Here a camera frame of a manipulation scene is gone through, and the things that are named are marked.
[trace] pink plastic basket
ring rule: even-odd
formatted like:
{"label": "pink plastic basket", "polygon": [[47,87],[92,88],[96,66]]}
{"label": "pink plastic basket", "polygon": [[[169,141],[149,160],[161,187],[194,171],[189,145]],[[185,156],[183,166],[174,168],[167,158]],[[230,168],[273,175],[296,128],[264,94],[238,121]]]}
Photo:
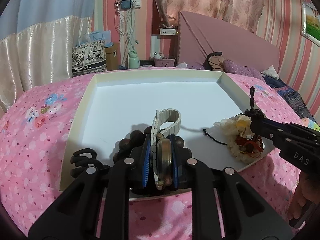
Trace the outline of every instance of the pink plastic basket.
{"label": "pink plastic basket", "polygon": [[162,59],[155,59],[155,67],[174,67],[176,58],[173,56],[164,56]]}

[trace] framed picture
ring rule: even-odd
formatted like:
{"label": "framed picture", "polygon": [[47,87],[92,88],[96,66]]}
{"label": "framed picture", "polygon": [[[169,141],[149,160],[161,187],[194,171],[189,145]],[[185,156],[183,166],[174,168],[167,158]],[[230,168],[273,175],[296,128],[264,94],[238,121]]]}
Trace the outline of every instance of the framed picture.
{"label": "framed picture", "polygon": [[320,47],[320,15],[313,4],[302,1],[301,35]]}

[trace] purple pillow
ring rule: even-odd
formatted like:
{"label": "purple pillow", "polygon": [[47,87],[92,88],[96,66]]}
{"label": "purple pillow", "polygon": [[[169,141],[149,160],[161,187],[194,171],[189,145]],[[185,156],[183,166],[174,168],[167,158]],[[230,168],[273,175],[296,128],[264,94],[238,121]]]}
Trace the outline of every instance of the purple pillow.
{"label": "purple pillow", "polygon": [[224,71],[226,73],[238,74],[238,75],[243,75],[247,77],[254,77],[265,82],[261,73],[253,67],[242,67],[230,60],[225,60],[222,64],[224,67]]}

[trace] wall socket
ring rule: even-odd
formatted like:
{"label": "wall socket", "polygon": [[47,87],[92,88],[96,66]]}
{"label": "wall socket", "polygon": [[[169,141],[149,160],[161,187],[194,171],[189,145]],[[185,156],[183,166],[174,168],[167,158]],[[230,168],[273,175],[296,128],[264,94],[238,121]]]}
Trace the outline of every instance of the wall socket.
{"label": "wall socket", "polygon": [[176,29],[160,29],[160,35],[176,35]]}
{"label": "wall socket", "polygon": [[141,8],[141,0],[133,0],[133,2],[136,4],[135,8]]}

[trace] blue power adapter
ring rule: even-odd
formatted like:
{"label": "blue power adapter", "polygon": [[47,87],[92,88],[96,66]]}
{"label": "blue power adapter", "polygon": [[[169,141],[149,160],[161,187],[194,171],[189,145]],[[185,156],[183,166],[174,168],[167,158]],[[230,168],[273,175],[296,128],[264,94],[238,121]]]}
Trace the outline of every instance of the blue power adapter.
{"label": "blue power adapter", "polygon": [[131,8],[131,0],[121,0],[120,8],[122,10],[129,10]]}

